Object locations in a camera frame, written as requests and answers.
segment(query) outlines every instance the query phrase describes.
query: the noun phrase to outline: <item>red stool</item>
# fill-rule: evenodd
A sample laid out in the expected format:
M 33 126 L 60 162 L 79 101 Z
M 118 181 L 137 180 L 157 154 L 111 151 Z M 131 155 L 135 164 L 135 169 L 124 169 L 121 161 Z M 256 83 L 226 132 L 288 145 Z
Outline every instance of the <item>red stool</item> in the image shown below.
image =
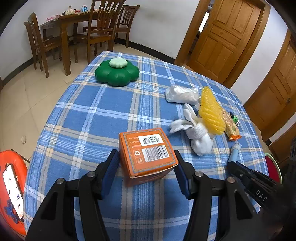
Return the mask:
M 26 232 L 24 223 L 15 218 L 17 217 L 17 213 L 11 205 L 3 180 L 3 172 L 7 164 L 12 164 L 22 193 L 24 193 L 27 176 L 27 167 L 18 153 L 12 150 L 6 150 L 0 153 L 0 226 L 1 229 L 6 231 L 6 234 L 11 240 L 25 240 Z
M 264 155 L 265 155 L 269 177 L 275 180 L 276 182 L 283 184 L 282 178 L 281 178 L 281 171 L 279 169 L 278 164 L 276 163 L 272 155 L 270 155 L 269 153 L 265 153 Z

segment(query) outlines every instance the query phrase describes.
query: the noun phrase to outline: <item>blue plaid tablecloth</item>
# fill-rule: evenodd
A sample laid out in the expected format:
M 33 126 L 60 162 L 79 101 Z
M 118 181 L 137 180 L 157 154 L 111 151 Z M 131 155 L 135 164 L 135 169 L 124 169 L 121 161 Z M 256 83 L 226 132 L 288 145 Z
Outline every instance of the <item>blue plaid tablecloth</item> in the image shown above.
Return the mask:
M 140 69 L 136 82 L 111 87 L 96 82 L 94 71 L 102 61 L 122 57 Z M 116 52 L 102 52 L 74 80 L 62 95 L 37 142 L 24 193 L 25 228 L 45 195 L 59 177 L 73 180 L 95 170 L 112 149 L 118 148 L 118 134 L 161 127 L 183 159 L 212 178 L 225 179 L 225 166 L 234 142 L 225 135 L 214 139 L 210 154 L 197 156 L 184 131 L 169 134 L 169 125 L 184 119 L 181 104 L 168 103 L 165 90 L 172 84 L 202 89 L 209 86 L 226 111 L 240 121 L 238 161 L 267 174 L 264 154 L 243 105 L 228 88 L 200 74 L 163 61 Z M 119 168 L 110 194 L 99 201 L 110 237 L 114 241 L 183 240 L 193 201 L 182 195 L 174 171 L 165 178 L 126 188 Z M 208 240 L 215 238 L 217 198 L 213 198 Z M 79 240 L 84 240 L 75 199 L 75 222 Z

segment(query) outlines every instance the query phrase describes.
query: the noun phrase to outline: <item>blue gripper pad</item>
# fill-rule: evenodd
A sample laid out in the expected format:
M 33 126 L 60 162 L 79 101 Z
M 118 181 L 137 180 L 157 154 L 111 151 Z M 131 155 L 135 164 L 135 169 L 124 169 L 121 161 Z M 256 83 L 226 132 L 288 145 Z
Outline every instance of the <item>blue gripper pad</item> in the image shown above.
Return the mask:
M 99 164 L 99 177 L 102 178 L 101 197 L 104 198 L 110 192 L 115 174 L 119 165 L 119 152 L 113 149 L 105 162 Z
M 174 171 L 181 192 L 188 200 L 193 199 L 197 189 L 193 178 L 195 169 L 191 163 L 183 160 L 179 151 L 175 150 L 174 152 L 178 159 L 178 165 L 174 168 Z
M 188 199 L 190 196 L 189 187 L 188 187 L 188 179 L 186 178 L 186 175 L 185 175 L 180 163 L 174 168 L 174 171 L 175 171 L 181 192 Z

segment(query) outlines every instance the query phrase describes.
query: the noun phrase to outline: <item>green flower-shaped object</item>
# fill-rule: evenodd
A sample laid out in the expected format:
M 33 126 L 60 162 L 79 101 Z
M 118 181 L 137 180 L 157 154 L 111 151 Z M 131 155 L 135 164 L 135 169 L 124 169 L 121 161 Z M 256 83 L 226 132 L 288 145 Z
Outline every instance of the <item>green flower-shaped object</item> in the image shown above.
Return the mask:
M 124 58 L 113 58 L 110 60 L 109 65 L 117 69 L 121 69 L 128 65 L 128 62 Z
M 120 69 L 111 67 L 109 62 L 111 60 L 103 61 L 94 73 L 100 83 L 108 83 L 115 87 L 125 86 L 130 81 L 135 81 L 140 75 L 140 70 L 130 61 L 127 61 L 127 65 Z

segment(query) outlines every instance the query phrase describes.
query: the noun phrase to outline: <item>white wall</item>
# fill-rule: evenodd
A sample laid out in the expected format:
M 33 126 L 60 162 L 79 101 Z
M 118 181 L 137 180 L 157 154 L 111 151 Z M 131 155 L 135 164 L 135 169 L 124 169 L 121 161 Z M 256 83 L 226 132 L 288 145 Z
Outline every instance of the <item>white wall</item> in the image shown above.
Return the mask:
M 176 58 L 199 0 L 127 0 L 141 5 L 129 40 Z
M 91 6 L 92 0 L 28 0 L 13 16 L 0 37 L 0 76 L 4 79 L 18 66 L 32 58 L 27 31 L 23 25 L 32 12 L 41 25 L 46 18 L 61 14 L 71 4 Z M 126 5 L 141 5 L 130 33 L 130 40 L 176 58 L 198 0 L 127 0 Z M 87 26 L 87 22 L 78 27 Z
M 231 90 L 244 104 L 261 84 L 284 42 L 287 25 L 271 7 L 270 15 L 262 37 L 248 64 L 231 87 Z

